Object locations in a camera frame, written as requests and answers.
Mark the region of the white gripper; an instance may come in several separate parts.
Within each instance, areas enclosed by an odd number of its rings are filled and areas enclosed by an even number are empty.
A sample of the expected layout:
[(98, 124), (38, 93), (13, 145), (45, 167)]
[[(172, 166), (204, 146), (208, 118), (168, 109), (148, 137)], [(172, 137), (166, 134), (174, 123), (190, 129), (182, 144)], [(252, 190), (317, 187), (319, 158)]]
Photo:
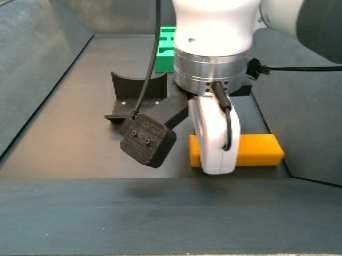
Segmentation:
[(189, 102), (189, 113), (199, 144), (199, 157), (203, 172), (209, 175), (231, 173), (236, 166), (240, 123), (235, 109), (229, 111), (231, 147), (227, 143), (227, 120), (213, 96), (193, 97)]

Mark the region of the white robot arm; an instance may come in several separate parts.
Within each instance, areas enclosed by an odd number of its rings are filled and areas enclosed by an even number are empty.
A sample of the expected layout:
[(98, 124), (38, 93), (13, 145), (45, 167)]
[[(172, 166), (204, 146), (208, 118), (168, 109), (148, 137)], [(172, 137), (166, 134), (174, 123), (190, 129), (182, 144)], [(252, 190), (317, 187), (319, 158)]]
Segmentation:
[(237, 166), (273, 166), (283, 151), (271, 134), (243, 135), (228, 94), (272, 69), (247, 58), (252, 36), (269, 28), (342, 71), (342, 0), (172, 0), (176, 85), (193, 94), (190, 164), (211, 175)]

